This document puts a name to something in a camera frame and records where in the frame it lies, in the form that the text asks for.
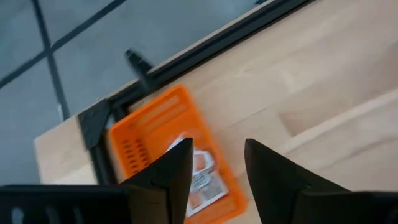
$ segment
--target black metal bar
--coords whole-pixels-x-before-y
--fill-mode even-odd
[[[104,136],[101,136],[98,144],[94,148],[90,149],[89,152],[91,161],[93,162],[95,176],[97,178],[98,184],[118,184],[112,162],[108,155]]]

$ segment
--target orange plastic tray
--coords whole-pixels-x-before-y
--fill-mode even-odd
[[[187,217],[185,223],[222,223],[243,213],[247,202],[242,190],[182,85],[131,113],[109,130],[113,150],[126,178],[158,159],[181,134],[193,137],[196,148],[211,153],[229,190],[224,197]]]

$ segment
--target floor tile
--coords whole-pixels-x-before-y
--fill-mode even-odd
[[[34,139],[60,123],[46,61],[0,89],[0,185],[38,184]]]
[[[43,50],[30,1],[0,1],[0,79]]]
[[[132,47],[157,65],[253,8],[247,0],[127,0],[55,53],[71,114],[135,76]]]
[[[53,43],[112,2],[112,0],[39,1]]]

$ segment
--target wooden table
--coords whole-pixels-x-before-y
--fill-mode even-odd
[[[259,223],[246,138],[350,190],[398,190],[397,11],[396,0],[317,0],[156,93],[191,91],[249,200],[231,223]],[[96,183],[76,117],[35,146],[43,184]]]

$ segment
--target tile grout line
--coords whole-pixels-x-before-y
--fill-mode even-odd
[[[55,63],[53,52],[50,51],[51,43],[49,33],[47,32],[47,28],[45,26],[45,21],[43,17],[42,10],[40,8],[39,0],[32,0],[35,16],[37,23],[39,25],[40,35],[42,37],[42,42],[44,45],[44,52],[47,56],[47,63],[50,70],[51,81],[55,91],[55,97],[57,98],[58,106],[60,107],[60,118],[61,121],[65,121],[69,118],[69,109],[68,104],[65,98],[65,94],[63,92],[60,75],[58,72],[57,64]]]
[[[20,67],[16,68],[13,72],[9,73],[6,75],[4,78],[0,79],[0,89],[5,87],[7,84],[21,76],[24,72],[28,71],[30,68],[32,68],[35,64],[37,64],[39,61],[41,61],[44,58],[47,58],[47,63],[49,65],[50,69],[50,74],[52,77],[52,83],[54,86],[55,94],[58,100],[58,110],[60,112],[60,117],[62,121],[65,121],[66,119],[69,118],[70,112],[67,106],[67,102],[65,99],[65,94],[62,89],[62,84],[60,81],[60,75],[58,72],[57,64],[55,61],[55,58],[53,56],[53,53],[67,44],[69,41],[74,39],[76,36],[87,30],[89,27],[91,27],[93,24],[95,24],[97,21],[105,17],[107,14],[115,10],[117,7],[119,7],[122,3],[124,3],[126,0],[114,0],[111,3],[109,3],[107,6],[99,10],[97,13],[92,15],[90,18],[88,18],[86,21],[75,27],[73,30],[71,30],[69,33],[61,37],[59,40],[57,40],[53,45],[51,45],[50,38],[47,33],[47,29],[45,28],[45,22],[44,22],[44,17],[42,14],[42,10],[40,8],[39,0],[32,0],[32,4],[34,7],[35,11],[35,16],[37,19],[37,23],[39,25],[40,29],[40,35],[42,37],[42,42],[44,45],[44,50],[41,51],[39,54],[37,54],[35,57],[29,59],[25,63],[23,63]]]

